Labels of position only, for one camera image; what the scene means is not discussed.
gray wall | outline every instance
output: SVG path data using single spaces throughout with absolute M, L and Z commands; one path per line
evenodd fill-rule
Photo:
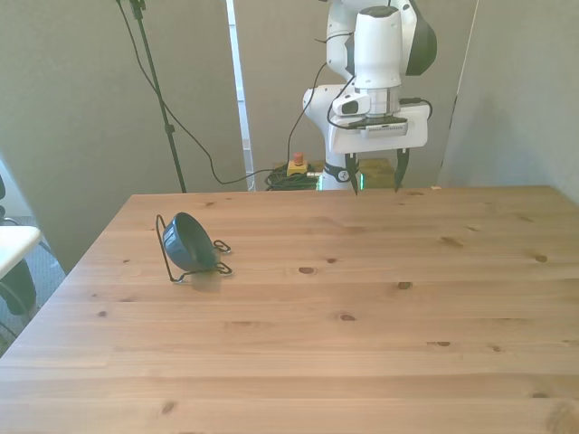
M 579 202 L 579 3 L 483 0 L 441 183 L 550 184 Z
M 438 59 L 422 76 L 407 78 L 403 94 L 424 97 L 435 108 L 430 141 L 413 152 L 406 185 L 434 185 L 448 141 L 452 107 L 464 63 L 476 0 L 419 0 L 421 12 L 439 38 Z M 328 4 L 314 0 L 236 0 L 245 97 L 257 169 L 285 161 L 288 135 L 301 111 L 302 96 L 326 59 Z M 343 83 L 328 71 L 320 84 Z M 323 138 L 304 119 L 294 150 L 323 159 Z
M 243 176 L 225 1 L 149 1 L 145 26 L 167 103 Z M 157 98 L 113 0 L 4 0 L 0 54 L 0 153 L 70 270 L 130 195 L 179 191 Z M 176 141 L 191 192 L 247 188 Z

microphone stand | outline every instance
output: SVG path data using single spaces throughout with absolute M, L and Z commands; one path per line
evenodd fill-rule
M 181 164 L 179 163 L 179 156 L 177 154 L 175 146 L 175 138 L 173 134 L 175 133 L 175 127 L 169 123 L 169 119 L 166 115 L 165 102 L 163 100 L 163 95 L 161 94 L 161 87 L 159 86 L 159 80 L 157 78 L 157 72 L 155 70 L 155 64 L 153 63 L 153 56 L 151 55 L 151 49 L 148 46 L 147 34 L 145 33 L 145 26 L 143 25 L 143 11 L 146 9 L 145 0 L 129 0 L 130 7 L 133 11 L 133 15 L 138 22 L 138 28 L 141 31 L 141 37 L 143 38 L 143 44 L 145 45 L 145 51 L 147 52 L 148 66 L 151 70 L 151 76 L 153 83 L 155 85 L 155 92 L 159 100 L 159 106 L 161 107 L 161 114 L 163 115 L 163 121 L 165 122 L 165 132 L 169 139 L 169 145 L 171 146 L 171 154 L 173 155 L 173 161 L 175 162 L 175 169 L 177 171 L 177 176 L 179 178 L 179 184 L 181 185 L 181 193 L 187 193 L 185 187 L 185 179 L 183 178 L 183 172 L 181 171 Z

wood grain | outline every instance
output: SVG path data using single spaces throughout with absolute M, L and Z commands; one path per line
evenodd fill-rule
M 235 274 L 168 282 L 186 211 Z M 134 196 L 0 360 L 0 432 L 579 432 L 549 188 Z

black chair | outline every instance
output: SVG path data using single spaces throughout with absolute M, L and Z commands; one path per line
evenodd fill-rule
M 6 196 L 6 188 L 0 175 L 0 200 Z M 5 217 L 6 209 L 0 205 L 0 226 L 4 222 L 18 224 L 12 219 Z M 36 304 L 36 287 L 30 274 L 30 269 L 25 260 L 21 260 L 16 266 L 0 279 L 0 297 L 8 305 L 12 315 L 28 316 Z
M 6 197 L 6 187 L 4 181 L 2 180 L 2 175 L 0 175 L 0 201 Z M 6 209 L 4 206 L 0 205 L 0 222 L 4 219 L 6 215 Z

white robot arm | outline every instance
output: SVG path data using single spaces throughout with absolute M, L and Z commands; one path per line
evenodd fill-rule
M 430 103 L 400 98 L 402 77 L 423 74 L 436 50 L 414 0 L 332 1 L 327 65 L 348 84 L 309 90 L 304 98 L 326 140 L 325 189 L 357 191 L 356 155 L 391 149 L 399 150 L 399 186 L 408 149 L 426 144 L 432 113 Z

